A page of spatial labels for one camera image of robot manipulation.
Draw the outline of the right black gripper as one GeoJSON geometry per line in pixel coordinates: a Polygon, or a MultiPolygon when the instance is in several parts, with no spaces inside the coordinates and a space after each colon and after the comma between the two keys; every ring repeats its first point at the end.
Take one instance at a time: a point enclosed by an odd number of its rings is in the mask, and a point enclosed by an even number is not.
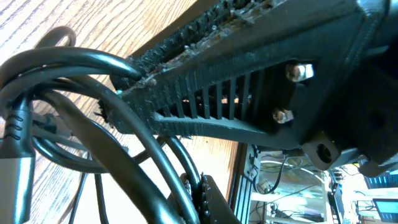
{"type": "Polygon", "coordinates": [[[397,170],[397,1],[349,85],[304,153],[320,170],[360,160],[367,177],[397,170]]]}

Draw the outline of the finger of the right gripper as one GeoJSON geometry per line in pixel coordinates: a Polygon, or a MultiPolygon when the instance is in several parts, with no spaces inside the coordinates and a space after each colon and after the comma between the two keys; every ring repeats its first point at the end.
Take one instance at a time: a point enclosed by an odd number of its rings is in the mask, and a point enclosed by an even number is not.
{"type": "Polygon", "coordinates": [[[208,136],[296,149],[322,131],[343,96],[360,51],[362,20],[338,18],[275,34],[248,26],[199,62],[238,58],[237,66],[271,67],[262,83],[247,75],[201,90],[119,90],[132,111],[159,135],[208,136]]]}
{"type": "Polygon", "coordinates": [[[212,49],[232,34],[249,26],[231,11],[242,16],[258,17],[279,5],[279,1],[220,1],[196,19],[164,39],[153,38],[156,45],[143,54],[134,53],[129,60],[144,74],[139,81],[128,78],[111,79],[116,90],[201,90],[204,86],[237,79],[242,84],[247,75],[254,76],[253,83],[262,83],[262,78],[272,68],[250,65],[237,66],[238,58],[222,62],[199,62],[206,49],[212,49]]]}

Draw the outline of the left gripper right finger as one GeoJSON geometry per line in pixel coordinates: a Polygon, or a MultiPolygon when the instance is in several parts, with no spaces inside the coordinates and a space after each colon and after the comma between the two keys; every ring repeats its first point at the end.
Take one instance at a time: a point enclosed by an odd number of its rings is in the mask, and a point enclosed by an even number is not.
{"type": "Polygon", "coordinates": [[[210,175],[201,176],[200,221],[202,224],[240,224],[210,175]]]}

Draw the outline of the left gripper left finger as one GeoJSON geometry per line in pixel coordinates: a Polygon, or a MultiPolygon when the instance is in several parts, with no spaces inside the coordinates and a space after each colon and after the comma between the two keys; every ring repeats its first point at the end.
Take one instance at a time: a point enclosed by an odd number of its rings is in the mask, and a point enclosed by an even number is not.
{"type": "Polygon", "coordinates": [[[185,223],[199,223],[199,216],[195,206],[195,189],[193,181],[186,173],[180,176],[181,187],[172,189],[167,200],[174,206],[185,223]]]}

